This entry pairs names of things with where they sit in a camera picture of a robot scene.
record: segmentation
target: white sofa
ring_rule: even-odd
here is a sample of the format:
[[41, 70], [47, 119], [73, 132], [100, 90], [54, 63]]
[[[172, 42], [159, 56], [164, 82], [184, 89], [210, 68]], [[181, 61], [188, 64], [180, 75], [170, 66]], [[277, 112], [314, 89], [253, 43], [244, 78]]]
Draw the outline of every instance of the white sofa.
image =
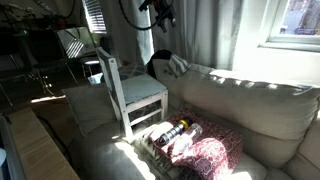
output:
[[320, 179], [320, 89], [249, 81], [233, 72], [192, 64], [183, 76], [164, 72], [169, 105], [182, 105], [242, 133], [244, 153], [232, 179]]

